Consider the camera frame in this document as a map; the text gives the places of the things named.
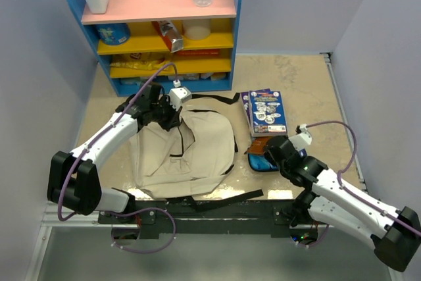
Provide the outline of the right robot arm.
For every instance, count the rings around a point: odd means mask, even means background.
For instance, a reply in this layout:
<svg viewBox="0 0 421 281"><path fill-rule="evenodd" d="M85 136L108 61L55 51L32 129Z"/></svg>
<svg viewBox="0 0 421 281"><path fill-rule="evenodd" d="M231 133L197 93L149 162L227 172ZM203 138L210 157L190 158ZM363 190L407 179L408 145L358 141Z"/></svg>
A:
<svg viewBox="0 0 421 281"><path fill-rule="evenodd" d="M303 189L283 211L292 226L323 222L365 243L389 268L404 272L420 247L420 219L410 207L397 209L369 196L301 150L310 134L276 136L264 146L264 156L280 174Z"/></svg>

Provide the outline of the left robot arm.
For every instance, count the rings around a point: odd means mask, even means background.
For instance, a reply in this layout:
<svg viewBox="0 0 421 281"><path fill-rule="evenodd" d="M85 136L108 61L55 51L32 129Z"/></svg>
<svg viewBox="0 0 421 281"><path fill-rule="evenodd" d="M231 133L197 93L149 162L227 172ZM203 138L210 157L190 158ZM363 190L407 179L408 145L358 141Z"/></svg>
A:
<svg viewBox="0 0 421 281"><path fill-rule="evenodd" d="M145 85L120 104L90 139L68 153L56 152L50 164L47 199L57 204L59 220L66 220L62 215L66 207L75 215L105 211L112 212L121 223L133 221L134 196L103 187L99 171L124 142L150 123L157 123L165 131L179 127L182 105L189 99L191 92L185 87L165 93L159 84Z"/></svg>

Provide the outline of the blue dinosaur pencil case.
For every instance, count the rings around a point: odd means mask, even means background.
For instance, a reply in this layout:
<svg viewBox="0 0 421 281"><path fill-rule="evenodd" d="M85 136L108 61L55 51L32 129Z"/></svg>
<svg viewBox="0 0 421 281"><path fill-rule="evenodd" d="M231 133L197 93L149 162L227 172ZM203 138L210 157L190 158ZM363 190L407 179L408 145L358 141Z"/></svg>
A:
<svg viewBox="0 0 421 281"><path fill-rule="evenodd" d="M276 165L271 164L263 155L254 155L247 153L247 161L255 172L275 172L279 171Z"/></svg>

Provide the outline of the beige canvas backpack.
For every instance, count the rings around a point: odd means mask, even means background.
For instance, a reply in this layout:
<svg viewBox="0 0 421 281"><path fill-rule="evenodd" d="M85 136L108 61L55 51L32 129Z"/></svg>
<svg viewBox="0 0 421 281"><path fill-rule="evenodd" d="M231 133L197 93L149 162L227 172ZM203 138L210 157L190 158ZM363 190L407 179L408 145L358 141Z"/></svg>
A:
<svg viewBox="0 0 421 281"><path fill-rule="evenodd" d="M153 199L212 193L232 171L238 152L233 126L222 113L188 105L168 131L152 122L130 139L133 187Z"/></svg>

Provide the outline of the brown leather wallet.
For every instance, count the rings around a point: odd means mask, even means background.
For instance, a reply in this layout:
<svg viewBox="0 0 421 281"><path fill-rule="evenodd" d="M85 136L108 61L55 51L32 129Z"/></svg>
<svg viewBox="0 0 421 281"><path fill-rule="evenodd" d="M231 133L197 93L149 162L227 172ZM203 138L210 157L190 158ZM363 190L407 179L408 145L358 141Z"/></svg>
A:
<svg viewBox="0 0 421 281"><path fill-rule="evenodd" d="M250 155L264 155L266 144L272 137L258 137L255 138L247 149L247 154Z"/></svg>

